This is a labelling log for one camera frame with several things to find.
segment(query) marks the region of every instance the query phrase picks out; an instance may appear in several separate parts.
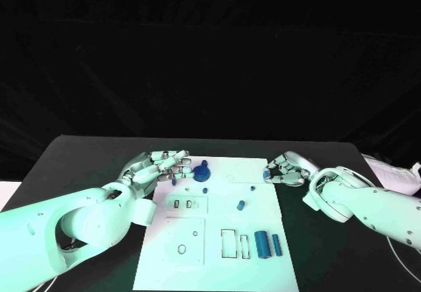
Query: black curtain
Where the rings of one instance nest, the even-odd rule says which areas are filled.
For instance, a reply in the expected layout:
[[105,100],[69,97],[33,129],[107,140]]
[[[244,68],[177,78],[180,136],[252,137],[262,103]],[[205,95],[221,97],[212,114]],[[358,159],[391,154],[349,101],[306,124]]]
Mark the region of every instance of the black curtain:
[[61,134],[353,142],[411,166],[418,14],[252,0],[0,4],[0,178],[25,177]]

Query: robotic hand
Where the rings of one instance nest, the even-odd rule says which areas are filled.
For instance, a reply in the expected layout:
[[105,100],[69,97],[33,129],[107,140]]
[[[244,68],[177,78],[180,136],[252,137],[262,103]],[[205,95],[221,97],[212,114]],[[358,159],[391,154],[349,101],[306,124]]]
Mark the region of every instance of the robotic hand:
[[[281,176],[271,176],[278,166]],[[336,221],[355,215],[378,233],[421,249],[421,200],[375,187],[372,182],[346,167],[320,169],[300,154],[287,151],[262,169],[267,183],[297,187],[310,181],[304,203]]]
[[[114,246],[131,222],[150,226],[159,181],[192,178],[189,152],[143,153],[118,180],[0,213],[0,291],[27,291]],[[72,243],[61,247],[61,229]]]

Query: rectangular outline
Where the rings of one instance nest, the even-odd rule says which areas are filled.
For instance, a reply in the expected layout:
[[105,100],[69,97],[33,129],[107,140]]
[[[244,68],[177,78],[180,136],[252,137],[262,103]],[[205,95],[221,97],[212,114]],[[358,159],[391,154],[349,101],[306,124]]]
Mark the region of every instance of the rectangular outline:
[[241,258],[244,260],[249,260],[249,244],[248,244],[248,257],[244,257],[244,243],[242,243],[242,238],[245,236],[245,242],[248,244],[248,236],[247,235],[239,235],[239,245],[241,245]]
[[[234,231],[234,239],[235,239],[235,257],[225,257],[223,256],[223,250],[222,250],[222,231],[223,230],[229,230],[229,231]],[[223,259],[236,259],[236,256],[238,256],[238,252],[236,252],[236,235],[235,235],[235,230],[234,229],[222,229],[221,230],[221,256]]]

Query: blue cylinder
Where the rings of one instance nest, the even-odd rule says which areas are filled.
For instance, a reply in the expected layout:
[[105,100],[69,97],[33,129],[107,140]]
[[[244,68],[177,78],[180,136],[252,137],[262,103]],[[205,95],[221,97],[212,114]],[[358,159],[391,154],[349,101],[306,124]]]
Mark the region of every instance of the blue cylinder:
[[283,251],[281,251],[281,245],[278,244],[277,234],[272,234],[272,240],[274,240],[274,252],[277,253],[277,256],[280,257],[283,255]]
[[210,177],[210,170],[208,169],[208,161],[203,160],[202,161],[202,165],[196,166],[193,168],[193,172],[195,172],[195,181],[206,181]]
[[236,209],[241,211],[244,209],[245,201],[241,200],[236,206]]
[[272,254],[270,252],[270,242],[268,234],[265,231],[257,231],[254,233],[254,238],[257,240],[257,255],[260,259],[268,259]]

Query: blue knob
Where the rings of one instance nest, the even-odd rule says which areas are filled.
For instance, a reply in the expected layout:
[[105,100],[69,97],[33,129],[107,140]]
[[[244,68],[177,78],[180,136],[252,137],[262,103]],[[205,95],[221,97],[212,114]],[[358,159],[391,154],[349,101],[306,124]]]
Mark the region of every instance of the blue knob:
[[206,181],[210,177],[210,170],[208,169],[208,161],[203,160],[202,161],[202,165],[200,166],[196,166],[193,168],[193,172],[195,172],[195,181]]
[[241,211],[244,209],[245,201],[241,200],[236,206],[236,209]]

